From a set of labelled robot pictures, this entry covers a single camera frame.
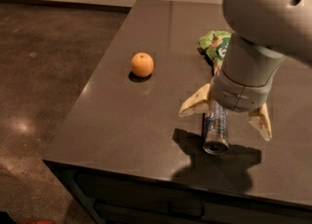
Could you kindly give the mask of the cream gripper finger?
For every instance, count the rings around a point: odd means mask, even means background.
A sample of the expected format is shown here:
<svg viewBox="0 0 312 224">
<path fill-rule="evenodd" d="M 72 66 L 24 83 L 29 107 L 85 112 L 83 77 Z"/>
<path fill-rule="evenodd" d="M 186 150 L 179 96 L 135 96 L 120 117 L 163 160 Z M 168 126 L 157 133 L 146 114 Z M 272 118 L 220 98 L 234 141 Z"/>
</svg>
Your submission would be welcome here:
<svg viewBox="0 0 312 224">
<path fill-rule="evenodd" d="M 213 101 L 211 85 L 206 84 L 182 103 L 178 116 L 186 117 L 193 114 L 207 113 L 212 108 Z"/>
<path fill-rule="evenodd" d="M 271 121 L 268 114 L 267 104 L 249 112 L 249 123 L 254 127 L 265 141 L 272 138 Z"/>
</svg>

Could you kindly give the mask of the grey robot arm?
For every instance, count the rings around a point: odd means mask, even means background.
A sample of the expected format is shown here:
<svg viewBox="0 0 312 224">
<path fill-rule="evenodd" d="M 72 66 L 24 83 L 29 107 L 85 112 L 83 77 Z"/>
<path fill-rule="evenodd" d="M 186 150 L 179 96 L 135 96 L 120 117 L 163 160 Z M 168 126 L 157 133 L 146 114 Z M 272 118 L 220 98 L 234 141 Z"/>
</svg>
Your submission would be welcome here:
<svg viewBox="0 0 312 224">
<path fill-rule="evenodd" d="M 262 137 L 272 138 L 266 100 L 287 57 L 312 63 L 312 0 L 223 0 L 232 28 L 224 60 L 212 81 L 186 99 L 180 116 L 204 113 L 214 101 L 247 112 Z"/>
</svg>

